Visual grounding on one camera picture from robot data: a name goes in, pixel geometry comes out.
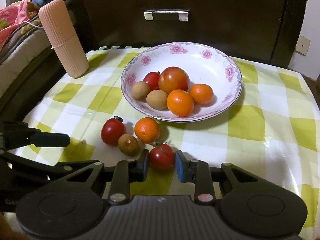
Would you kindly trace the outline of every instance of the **plate rim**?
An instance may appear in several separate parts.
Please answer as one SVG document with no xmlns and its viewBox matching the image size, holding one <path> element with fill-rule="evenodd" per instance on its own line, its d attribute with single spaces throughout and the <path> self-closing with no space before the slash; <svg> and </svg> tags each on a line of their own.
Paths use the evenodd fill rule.
<svg viewBox="0 0 320 240">
<path fill-rule="evenodd" d="M 126 95 L 124 94 L 123 92 L 123 87 L 122 87 L 122 80 L 123 80 L 123 76 L 124 76 L 124 72 L 125 72 L 125 69 L 127 68 L 127 66 L 133 61 L 135 60 L 136 58 L 138 58 L 142 53 L 145 53 L 145 52 L 148 52 L 148 51 L 153 51 L 155 49 L 159 49 L 160 47 L 164 47 L 164 46 L 168 46 L 168 45 L 172 45 L 172 44 L 176 44 L 176 43 L 179 43 L 179 44 L 188 44 L 188 45 L 200 45 L 200 46 L 203 46 L 203 47 L 207 47 L 208 49 L 214 49 L 218 52 L 218 54 L 222 55 L 222 56 L 225 56 L 226 59 L 228 59 L 229 61 L 231 60 L 232 63 L 234 65 L 236 65 L 236 67 L 238 68 L 239 72 L 240 72 L 240 77 L 241 77 L 241 87 L 240 87 L 240 90 L 239 90 L 239 94 L 238 96 L 234 99 L 234 101 L 228 106 L 226 107 L 225 109 L 223 109 L 222 111 L 218 112 L 218 113 L 215 113 L 215 114 L 212 114 L 211 116 L 207 116 L 207 117 L 204 117 L 204 118 L 200 118 L 200 119 L 196 119 L 196 120 L 189 120 L 189 121 L 176 121 L 176 120 L 165 120 L 165 119 L 161 119 L 161 118 L 157 118 L 157 117 L 154 117 L 154 116 L 151 116 L 150 114 L 146 114 L 145 112 L 142 112 L 141 110 L 137 109 L 135 106 L 133 106 L 132 104 L 130 104 L 129 100 L 127 99 Z M 202 121 L 202 120 L 206 120 L 206 119 L 209 119 L 209 118 L 212 118 L 212 117 L 215 117 L 221 113 L 223 113 L 224 111 L 226 111 L 227 109 L 229 109 L 237 100 L 238 98 L 240 97 L 241 95 L 241 92 L 242 92 L 242 89 L 243 89 L 243 79 L 242 79 L 242 73 L 241 73 L 241 70 L 239 68 L 239 66 L 234 62 L 234 60 L 229 57 L 227 54 L 225 54 L 224 52 L 222 52 L 221 50 L 218 50 L 214 47 L 211 47 L 209 45 L 205 45 L 205 44 L 201 44 L 201 43 L 197 43 L 197 42 L 190 42 L 190 41 L 175 41 L 175 42 L 169 42 L 169 43 L 164 43 L 164 44 L 160 44 L 160 45 L 157 45 L 157 46 L 154 46 L 154 47 L 151 47 L 149 49 L 146 49 L 144 50 L 143 52 L 139 53 L 137 56 L 135 56 L 132 60 L 130 60 L 128 62 L 128 64 L 124 67 L 124 70 L 121 74 L 121 80 L 120 80 L 120 87 L 121 87 L 121 92 L 122 92 L 122 95 L 124 96 L 125 100 L 127 100 L 127 102 L 129 103 L 129 105 L 131 105 L 134 109 L 136 109 L 137 111 L 139 111 L 140 113 L 148 116 L 148 117 L 151 117 L 151 118 L 154 118 L 156 120 L 159 120 L 159 121 L 162 121 L 162 122 L 175 122 L 175 123 L 188 123 L 188 122 L 198 122 L 198 121 Z"/>
</svg>

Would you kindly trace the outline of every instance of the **fruit bowl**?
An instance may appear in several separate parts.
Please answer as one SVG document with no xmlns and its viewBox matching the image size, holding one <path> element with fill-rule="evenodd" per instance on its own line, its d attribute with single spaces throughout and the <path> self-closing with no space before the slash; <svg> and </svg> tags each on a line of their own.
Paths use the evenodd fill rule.
<svg viewBox="0 0 320 240">
<path fill-rule="evenodd" d="M 178 117 L 167 108 L 155 110 L 132 97 L 135 82 L 142 81 L 149 72 L 162 72 L 170 66 L 177 66 L 188 74 L 189 88 L 197 83 L 211 86 L 212 102 L 195 104 L 190 115 Z M 194 122 L 228 109 L 241 93 L 242 76 L 236 63 L 215 48 L 192 42 L 173 42 L 147 49 L 131 60 L 122 73 L 121 90 L 129 104 L 147 116 L 168 122 Z"/>
</svg>

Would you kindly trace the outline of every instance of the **plate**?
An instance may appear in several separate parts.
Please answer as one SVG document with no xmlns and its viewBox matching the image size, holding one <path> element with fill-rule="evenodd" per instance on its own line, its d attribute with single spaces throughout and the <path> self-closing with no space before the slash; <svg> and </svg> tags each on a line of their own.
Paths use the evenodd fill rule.
<svg viewBox="0 0 320 240">
<path fill-rule="evenodd" d="M 132 86 L 152 71 L 162 72 L 170 66 L 182 68 L 190 78 L 190 86 L 207 84 L 213 89 L 213 100 L 207 105 L 195 104 L 187 117 L 178 117 L 167 108 L 152 109 L 146 102 L 132 97 Z M 121 76 L 124 98 L 136 110 L 169 122 L 194 122 L 214 117 L 228 109 L 242 90 L 242 76 L 236 63 L 223 52 L 203 44 L 173 42 L 147 49 L 125 67 Z"/>
</svg>

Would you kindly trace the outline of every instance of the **red tomato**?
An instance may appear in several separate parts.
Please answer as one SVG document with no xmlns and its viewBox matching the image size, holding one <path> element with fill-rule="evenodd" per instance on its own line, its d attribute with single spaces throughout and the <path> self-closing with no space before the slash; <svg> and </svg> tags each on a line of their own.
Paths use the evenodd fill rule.
<svg viewBox="0 0 320 240">
<path fill-rule="evenodd" d="M 156 170 L 167 171 L 174 167 L 175 155 L 169 145 L 159 143 L 150 151 L 149 160 Z"/>
<path fill-rule="evenodd" d="M 168 95 L 176 89 L 188 90 L 190 79 L 185 71 L 178 67 L 166 68 L 160 75 L 159 88 Z"/>
<path fill-rule="evenodd" d="M 150 72 L 144 77 L 143 81 L 147 83 L 150 87 L 150 90 L 153 91 L 159 89 L 159 77 L 160 72 Z"/>
<path fill-rule="evenodd" d="M 119 116 L 109 119 L 101 130 L 101 139 L 108 145 L 118 145 L 121 135 L 125 134 L 125 126 Z"/>
</svg>

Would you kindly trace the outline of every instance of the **table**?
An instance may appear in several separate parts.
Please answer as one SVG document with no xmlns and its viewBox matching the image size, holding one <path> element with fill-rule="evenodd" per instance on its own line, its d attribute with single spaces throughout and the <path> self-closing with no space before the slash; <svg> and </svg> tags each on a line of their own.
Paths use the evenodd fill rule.
<svg viewBox="0 0 320 240">
<path fill-rule="evenodd" d="M 117 147 L 103 143 L 100 131 L 118 115 L 127 133 L 145 117 L 124 99 L 120 77 L 124 67 L 145 49 L 110 49 L 87 53 L 88 72 L 73 79 L 65 74 L 25 117 L 30 127 L 67 133 L 66 148 L 17 149 L 15 154 L 55 165 L 63 161 L 98 159 L 115 166 L 127 159 Z M 219 167 L 233 163 L 280 185 L 305 201 L 308 217 L 300 236 L 320 236 L 319 150 L 320 112 L 303 77 L 271 65 L 233 58 L 243 76 L 243 91 L 227 111 L 208 120 L 161 125 L 160 140 L 182 150 L 187 159 Z M 215 184 L 217 197 L 221 197 Z M 132 183 L 132 194 L 193 195 L 194 185 L 178 181 L 174 171 L 149 170 L 147 181 Z"/>
</svg>

